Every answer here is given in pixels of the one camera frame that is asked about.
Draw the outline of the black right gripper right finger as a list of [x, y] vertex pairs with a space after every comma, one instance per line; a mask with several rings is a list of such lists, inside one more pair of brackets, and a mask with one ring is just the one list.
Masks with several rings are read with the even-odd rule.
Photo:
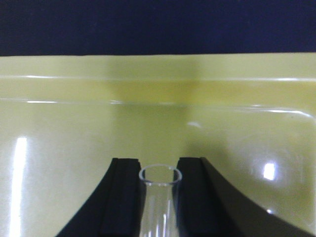
[[310, 237], [235, 188], [206, 158], [179, 158], [182, 237]]

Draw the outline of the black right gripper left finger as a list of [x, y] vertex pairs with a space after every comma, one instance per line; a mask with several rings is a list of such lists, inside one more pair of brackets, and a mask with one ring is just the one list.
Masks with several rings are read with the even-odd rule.
[[113, 158], [110, 166], [59, 237], [136, 237], [139, 235], [141, 165], [135, 158]]

